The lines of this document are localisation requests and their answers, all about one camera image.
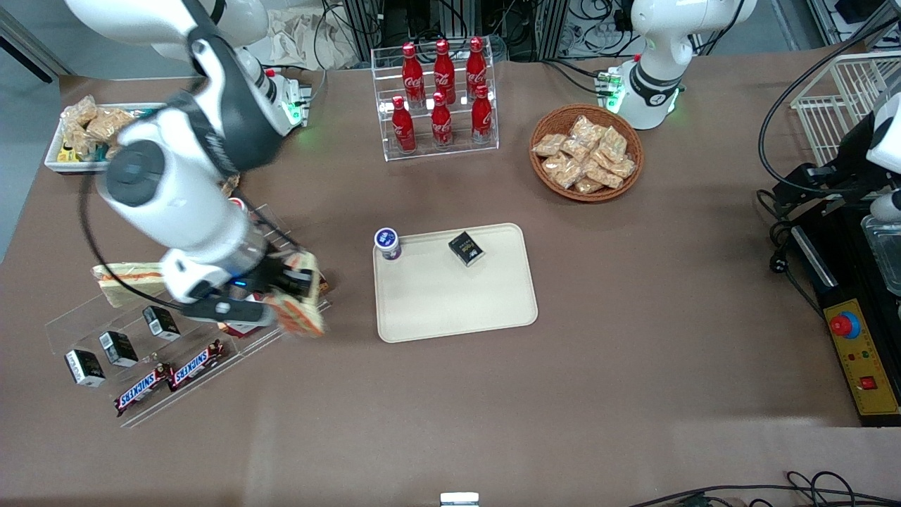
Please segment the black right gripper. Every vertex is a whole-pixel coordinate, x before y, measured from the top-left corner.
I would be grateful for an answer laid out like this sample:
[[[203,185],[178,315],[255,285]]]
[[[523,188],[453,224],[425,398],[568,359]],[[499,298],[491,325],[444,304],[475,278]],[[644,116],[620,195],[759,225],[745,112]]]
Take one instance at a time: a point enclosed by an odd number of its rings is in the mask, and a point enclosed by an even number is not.
[[[184,317],[201,322],[241,325],[271,325],[274,309],[257,299],[235,299],[229,289],[237,287],[246,295],[265,296],[273,287],[292,296],[310,296],[315,288],[315,272],[310,269],[279,270],[270,274],[251,273],[228,279],[226,272],[195,272],[184,276]]]

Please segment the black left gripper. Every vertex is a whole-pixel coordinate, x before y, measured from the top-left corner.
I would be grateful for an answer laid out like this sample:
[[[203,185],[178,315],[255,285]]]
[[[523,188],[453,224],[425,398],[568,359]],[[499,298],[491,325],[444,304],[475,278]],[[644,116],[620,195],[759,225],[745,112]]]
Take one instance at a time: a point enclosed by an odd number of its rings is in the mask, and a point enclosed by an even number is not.
[[[872,148],[891,145],[887,136],[894,119],[894,116],[888,116],[879,122],[875,113],[868,113],[843,136],[838,153],[830,163],[823,166],[802,164],[802,174],[810,183],[808,190],[784,182],[772,187],[773,211],[793,212],[798,206],[824,199],[844,199],[848,204],[855,204],[870,192],[894,187],[892,171],[867,158]]]

